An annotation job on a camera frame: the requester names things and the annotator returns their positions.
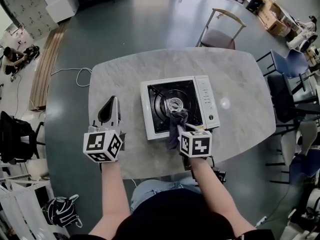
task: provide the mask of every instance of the dark rag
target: dark rag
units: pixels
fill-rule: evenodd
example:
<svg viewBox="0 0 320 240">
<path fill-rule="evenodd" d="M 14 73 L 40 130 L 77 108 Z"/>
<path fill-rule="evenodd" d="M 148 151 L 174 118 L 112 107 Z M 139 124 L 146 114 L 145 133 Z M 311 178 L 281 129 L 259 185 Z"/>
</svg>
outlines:
<svg viewBox="0 0 320 240">
<path fill-rule="evenodd" d="M 173 111 L 169 115 L 170 118 L 170 128 L 169 128 L 169 140 L 168 147 L 170 150 L 177 148 L 179 144 L 179 132 L 177 125 L 180 125 L 182 129 L 186 130 L 186 122 L 188 120 L 188 111 L 182 110 L 180 112 Z"/>
</svg>

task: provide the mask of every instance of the jeans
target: jeans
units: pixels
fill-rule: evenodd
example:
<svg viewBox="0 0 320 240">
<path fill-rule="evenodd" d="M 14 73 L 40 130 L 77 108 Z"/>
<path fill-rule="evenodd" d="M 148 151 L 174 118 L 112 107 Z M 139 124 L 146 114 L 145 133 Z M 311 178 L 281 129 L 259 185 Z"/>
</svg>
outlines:
<svg viewBox="0 0 320 240">
<path fill-rule="evenodd" d="M 176 182 L 149 179 L 141 182 L 133 191 L 130 206 L 131 212 L 133 213 L 140 204 L 162 191 L 178 189 L 186 189 L 201 194 L 198 183 L 191 176 Z"/>
</svg>

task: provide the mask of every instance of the trash bin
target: trash bin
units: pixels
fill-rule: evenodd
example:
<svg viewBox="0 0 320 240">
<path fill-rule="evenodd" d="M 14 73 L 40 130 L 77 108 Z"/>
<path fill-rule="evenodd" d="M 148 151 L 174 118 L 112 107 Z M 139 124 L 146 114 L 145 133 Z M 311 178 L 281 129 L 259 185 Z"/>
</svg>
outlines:
<svg viewBox="0 0 320 240">
<path fill-rule="evenodd" d="M 244 0 L 243 6 L 250 12 L 255 13 L 263 3 L 264 0 Z"/>
</svg>

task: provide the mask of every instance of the marble tabletop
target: marble tabletop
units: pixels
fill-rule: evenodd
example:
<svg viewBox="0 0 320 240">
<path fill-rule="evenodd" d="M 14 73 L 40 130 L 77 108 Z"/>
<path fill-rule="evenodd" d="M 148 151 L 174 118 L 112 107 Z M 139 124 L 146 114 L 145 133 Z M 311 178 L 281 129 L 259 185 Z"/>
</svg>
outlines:
<svg viewBox="0 0 320 240">
<path fill-rule="evenodd" d="M 117 96 L 121 128 L 127 133 L 119 153 L 123 179 L 160 177 L 184 172 L 182 158 L 167 140 L 148 141 L 140 82 L 208 75 L 221 126 L 212 131 L 214 161 L 232 158 L 259 144 L 276 130 L 273 105 L 262 72 L 250 53 L 188 47 L 161 49 L 116 58 L 96 65 L 89 89 L 89 121 L 101 104 Z M 230 101 L 225 109 L 222 98 Z"/>
</svg>

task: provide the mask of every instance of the green floor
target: green floor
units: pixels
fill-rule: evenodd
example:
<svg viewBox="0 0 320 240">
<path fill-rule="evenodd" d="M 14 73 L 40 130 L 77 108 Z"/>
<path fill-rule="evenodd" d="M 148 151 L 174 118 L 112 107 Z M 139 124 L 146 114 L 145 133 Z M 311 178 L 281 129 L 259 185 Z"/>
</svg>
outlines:
<svg viewBox="0 0 320 240">
<path fill-rule="evenodd" d="M 194 47 L 212 8 L 231 11 L 247 27 L 236 38 L 236 49 L 256 59 L 274 49 L 285 55 L 283 39 L 265 31 L 255 15 L 233 0 L 117 0 L 101 3 L 74 16 L 62 40 L 55 70 L 93 68 L 95 65 L 129 54 L 163 49 Z M 233 24 L 219 24 L 223 31 L 234 31 Z M 266 60 L 260 67 L 265 72 Z M 45 142 L 52 187 L 56 196 L 79 194 L 76 210 L 83 227 L 68 227 L 71 234 L 88 233 L 101 217 L 101 174 L 99 167 L 83 155 L 83 133 L 87 132 L 89 88 L 76 85 L 76 71 L 61 71 L 51 78 L 46 110 Z M 90 81 L 81 73 L 80 84 Z M 278 142 L 269 140 L 274 148 Z M 288 185 L 269 183 L 279 179 L 281 168 L 265 168 L 265 162 L 280 160 L 265 143 L 218 166 L 227 171 L 225 186 L 242 215 L 255 225 L 276 207 Z M 125 180 L 128 198 L 134 184 Z M 272 218 L 264 225 L 279 238 L 286 216 L 298 199 L 297 189 L 290 191 Z"/>
</svg>

